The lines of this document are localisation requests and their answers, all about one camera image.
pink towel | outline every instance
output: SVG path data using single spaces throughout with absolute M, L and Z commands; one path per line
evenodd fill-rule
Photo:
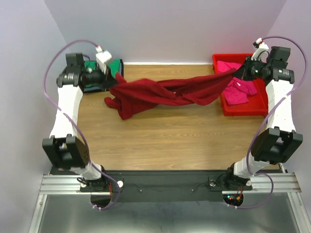
M 239 69 L 241 64 L 218 61 L 217 67 L 219 72 L 226 72 L 232 68 Z M 233 78 L 224 89 L 223 94 L 228 104 L 240 104 L 248 102 L 247 95 L 252 96 L 257 94 L 257 89 L 253 82 Z

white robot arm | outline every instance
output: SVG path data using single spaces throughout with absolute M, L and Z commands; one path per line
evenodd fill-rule
M 266 83 L 268 111 L 285 97 L 294 86 L 294 72 L 286 69 L 290 49 L 268 46 L 258 39 L 254 43 L 256 51 L 246 58 L 243 66 L 234 74 L 235 77 L 252 81 L 262 78 Z M 268 52 L 267 62 L 262 62 L 264 52 Z M 296 133 L 292 118 L 291 95 L 269 116 L 266 130 L 259 134 L 251 147 L 250 154 L 234 163 L 227 170 L 227 181 L 244 185 L 257 171 L 277 163 L 286 162 L 301 145 L 303 136 Z
M 95 70 L 85 68 L 81 53 L 66 54 L 67 66 L 56 80 L 58 86 L 58 109 L 50 137 L 43 139 L 42 147 L 54 166 L 68 169 L 86 180 L 97 180 L 101 173 L 90 163 L 89 151 L 79 138 L 76 128 L 79 105 L 87 84 L 103 84 L 106 87 L 116 84 L 107 63 L 112 58 L 108 51 L 96 47 Z M 101 165 L 94 164 L 104 171 Z

metal extrusion bar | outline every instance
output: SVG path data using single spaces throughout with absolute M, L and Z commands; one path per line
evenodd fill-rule
M 269 174 L 274 182 L 276 193 L 300 193 L 301 189 L 294 173 Z M 43 176 L 39 194 L 41 195 L 90 195 L 89 192 L 80 192 L 80 183 L 77 175 L 46 175 Z M 266 176 L 255 176 L 251 178 L 253 190 L 244 193 L 269 193 L 271 181 Z M 236 191 L 223 191 L 223 194 L 233 194 Z M 92 193 L 93 195 L 110 195 L 109 192 Z
M 311 233 L 311 223 L 300 193 L 288 193 L 293 213 L 300 232 Z
M 67 176 L 43 176 L 41 187 L 39 190 L 40 195 L 90 195 L 89 192 L 80 192 L 80 183 L 77 178 L 78 175 Z M 92 192 L 92 195 L 109 196 L 109 192 Z
M 294 173 L 268 174 L 274 183 L 274 193 L 300 193 L 301 189 Z M 268 177 L 254 176 L 251 178 L 253 190 L 243 193 L 270 193 L 271 181 Z M 223 191 L 223 194 L 233 194 L 236 191 Z
M 39 231 L 46 200 L 47 195 L 38 196 L 37 204 L 35 205 L 35 212 L 28 231 L 29 233 L 37 233 Z

wooden floor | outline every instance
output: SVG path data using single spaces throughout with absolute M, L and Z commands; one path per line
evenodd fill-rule
M 128 81 L 212 74 L 211 66 L 125 66 Z M 158 106 L 121 120 L 108 108 L 109 92 L 83 96 L 78 125 L 91 159 L 106 169 L 226 169 L 246 155 L 263 117 L 223 116 L 220 101 L 207 106 Z

red plastic bin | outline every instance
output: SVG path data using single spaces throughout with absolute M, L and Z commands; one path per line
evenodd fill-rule
M 247 56 L 252 56 L 252 54 L 214 54 L 213 69 L 215 73 L 218 74 L 217 61 L 243 64 Z M 253 83 L 258 93 L 253 96 L 248 96 L 249 102 L 247 103 L 229 105 L 225 100 L 224 94 L 222 93 L 220 95 L 220 101 L 225 116 L 266 116 L 268 114 L 268 97 L 265 83 L 262 79 L 256 79 Z

